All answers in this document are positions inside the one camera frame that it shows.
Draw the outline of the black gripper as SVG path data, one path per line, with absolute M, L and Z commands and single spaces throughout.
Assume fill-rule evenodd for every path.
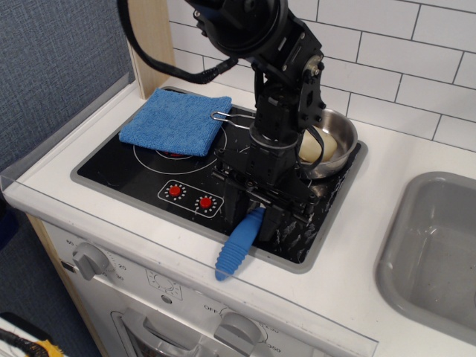
M 264 205 L 259 242 L 268 242 L 281 222 L 292 217 L 305 224 L 313 217 L 315 194 L 301 181 L 297 154 L 250 144 L 248 149 L 215 149 L 213 174 L 224 182 L 225 221 L 235 229 L 245 218 L 251 201 Z

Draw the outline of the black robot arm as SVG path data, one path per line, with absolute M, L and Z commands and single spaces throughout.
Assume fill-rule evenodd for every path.
M 254 70 L 256 115 L 246 151 L 216 152 L 225 183 L 225 217 L 237 226 L 251 200 L 266 211 L 258 240 L 281 222 L 308 222 L 316 198 L 298 177 L 303 134 L 321 120 L 321 44 L 286 1 L 193 1 L 198 28 L 212 45 Z

